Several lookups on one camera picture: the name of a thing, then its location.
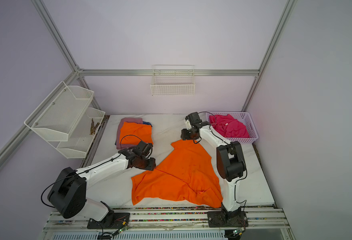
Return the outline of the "folded mauve t-shirt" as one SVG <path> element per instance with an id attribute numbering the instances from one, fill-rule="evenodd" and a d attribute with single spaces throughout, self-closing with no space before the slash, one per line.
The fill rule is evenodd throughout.
<path id="1" fill-rule="evenodd" d="M 123 119 L 121 119 L 119 126 L 118 126 L 117 137 L 116 137 L 116 142 L 115 142 L 117 150 L 122 150 L 122 149 L 133 147 L 132 144 L 121 144 L 120 143 L 121 128 L 123 127 L 124 123 L 136 123 L 136 124 L 142 125 L 143 120 L 141 118 L 123 118 Z"/>

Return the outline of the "wooden clothespins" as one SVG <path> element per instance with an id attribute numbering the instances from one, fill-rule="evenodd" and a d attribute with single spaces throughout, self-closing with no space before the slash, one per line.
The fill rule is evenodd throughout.
<path id="1" fill-rule="evenodd" d="M 90 128 L 90 135 L 95 135 L 99 126 L 100 122 L 96 122 L 94 119 L 91 120 L 91 128 Z"/>

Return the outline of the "white mesh upper shelf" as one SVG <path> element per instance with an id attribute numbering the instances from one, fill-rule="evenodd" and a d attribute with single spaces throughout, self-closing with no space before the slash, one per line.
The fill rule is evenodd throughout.
<path id="1" fill-rule="evenodd" d="M 61 82 L 24 124 L 47 142 L 67 142 L 93 99 L 93 91 Z"/>

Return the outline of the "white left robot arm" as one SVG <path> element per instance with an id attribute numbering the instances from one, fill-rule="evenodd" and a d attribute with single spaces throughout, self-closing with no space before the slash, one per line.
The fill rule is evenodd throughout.
<path id="1" fill-rule="evenodd" d="M 153 171 L 156 159 L 148 154 L 136 153 L 133 150 L 124 150 L 112 157 L 91 166 L 72 169 L 63 169 L 57 180 L 47 187 L 48 206 L 55 208 L 65 219 L 77 215 L 101 222 L 113 213 L 107 204 L 87 197 L 87 190 L 102 180 L 122 173 L 127 169 Z"/>

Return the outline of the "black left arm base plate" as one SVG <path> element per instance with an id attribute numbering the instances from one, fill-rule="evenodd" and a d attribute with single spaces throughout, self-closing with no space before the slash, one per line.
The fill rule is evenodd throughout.
<path id="1" fill-rule="evenodd" d="M 107 214 L 101 221 L 90 219 L 87 224 L 87 229 L 122 229 L 127 226 L 130 221 L 130 213 L 113 213 Z"/>

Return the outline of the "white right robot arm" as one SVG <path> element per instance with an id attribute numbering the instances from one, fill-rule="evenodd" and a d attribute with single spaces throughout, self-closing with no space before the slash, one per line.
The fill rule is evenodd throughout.
<path id="1" fill-rule="evenodd" d="M 195 144 L 204 140 L 216 149 L 217 171 L 224 180 L 222 214 L 226 220 L 239 216 L 241 204 L 236 200 L 236 184 L 247 168 L 241 144 L 226 139 L 208 122 L 192 123 L 190 120 L 185 120 L 185 124 L 186 128 L 182 129 L 181 133 L 182 140 L 193 141 Z"/>

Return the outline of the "orange t-shirt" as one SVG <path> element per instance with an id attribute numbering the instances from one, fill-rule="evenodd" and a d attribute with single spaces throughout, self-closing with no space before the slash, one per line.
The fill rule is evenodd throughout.
<path id="1" fill-rule="evenodd" d="M 152 126 L 136 123 L 124 123 L 121 128 L 120 143 L 137 145 L 143 141 L 153 144 Z"/>
<path id="2" fill-rule="evenodd" d="M 171 145 L 173 151 L 153 171 L 132 177 L 132 203 L 159 198 L 221 207 L 224 198 L 219 179 L 203 146 L 183 140 Z"/>

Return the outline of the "white mesh lower shelf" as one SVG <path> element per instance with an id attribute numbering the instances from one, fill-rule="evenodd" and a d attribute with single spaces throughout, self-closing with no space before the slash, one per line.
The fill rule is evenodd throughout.
<path id="1" fill-rule="evenodd" d="M 91 120 L 102 123 L 104 117 L 105 112 L 88 108 L 67 142 L 59 142 L 57 146 L 53 142 L 49 144 L 67 159 L 84 159 L 101 127 L 100 124 L 96 134 L 90 135 Z"/>

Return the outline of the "pink t-shirt in basket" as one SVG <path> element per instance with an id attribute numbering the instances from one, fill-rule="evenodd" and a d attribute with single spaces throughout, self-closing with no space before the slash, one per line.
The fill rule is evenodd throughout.
<path id="1" fill-rule="evenodd" d="M 209 116 L 213 128 L 225 138 L 249 138 L 246 126 L 231 115 Z"/>

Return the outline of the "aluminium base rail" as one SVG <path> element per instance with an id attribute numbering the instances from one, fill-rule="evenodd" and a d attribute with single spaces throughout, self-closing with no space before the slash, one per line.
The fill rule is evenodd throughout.
<path id="1" fill-rule="evenodd" d="M 245 207 L 249 226 L 210 228 L 208 207 L 117 208 L 115 213 L 130 213 L 122 229 L 87 229 L 90 219 L 65 220 L 51 213 L 40 240 L 293 240 L 293 231 L 282 209 Z"/>

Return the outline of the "white mesh shelf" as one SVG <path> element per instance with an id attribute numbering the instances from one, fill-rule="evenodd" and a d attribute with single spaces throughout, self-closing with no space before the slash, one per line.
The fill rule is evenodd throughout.
<path id="1" fill-rule="evenodd" d="M 49 144 L 67 159 L 84 159 L 101 127 L 100 124 L 96 134 L 90 135 L 91 120 L 102 123 L 104 117 L 105 112 L 88 108 L 67 142 L 59 142 L 57 146 L 53 142 Z"/>
<path id="2" fill-rule="evenodd" d="M 93 91 L 61 82 L 24 124 L 47 142 L 67 142 L 93 99 Z"/>

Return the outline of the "lilac perforated plastic basket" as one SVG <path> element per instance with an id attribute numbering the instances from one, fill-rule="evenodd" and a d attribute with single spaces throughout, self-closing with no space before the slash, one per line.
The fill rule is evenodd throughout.
<path id="1" fill-rule="evenodd" d="M 251 118 L 251 115 L 247 112 L 210 112 L 210 113 L 205 112 L 205 114 L 206 114 L 206 119 L 209 123 L 210 123 L 209 116 L 231 115 L 234 119 L 240 121 L 241 123 L 243 123 L 246 126 L 250 137 L 249 138 L 226 138 L 230 142 L 239 142 L 241 144 L 252 144 L 253 142 L 255 142 L 259 138 L 258 133 L 256 131 L 256 128 L 254 126 L 253 120 Z"/>

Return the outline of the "folded blue t-shirt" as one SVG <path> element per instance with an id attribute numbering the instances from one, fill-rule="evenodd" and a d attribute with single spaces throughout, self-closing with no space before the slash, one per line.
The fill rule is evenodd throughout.
<path id="1" fill-rule="evenodd" d="M 152 124 L 151 124 L 150 122 L 145 122 L 145 121 L 143 121 L 143 124 L 144 124 L 144 125 L 152 126 Z"/>

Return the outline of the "folded orange t-shirt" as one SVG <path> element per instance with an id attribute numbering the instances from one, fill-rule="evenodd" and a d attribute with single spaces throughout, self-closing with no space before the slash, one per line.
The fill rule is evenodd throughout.
<path id="1" fill-rule="evenodd" d="M 153 144 L 152 126 L 136 123 L 124 123 L 121 128 L 120 143 L 137 145 L 143 141 Z"/>

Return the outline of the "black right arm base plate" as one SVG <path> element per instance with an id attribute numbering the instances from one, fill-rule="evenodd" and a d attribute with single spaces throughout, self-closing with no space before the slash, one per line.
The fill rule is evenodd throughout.
<path id="1" fill-rule="evenodd" d="M 208 212 L 207 217 L 210 228 L 247 228 L 249 226 L 248 217 L 244 211 L 235 213 L 233 216 L 227 216 L 223 212 Z"/>

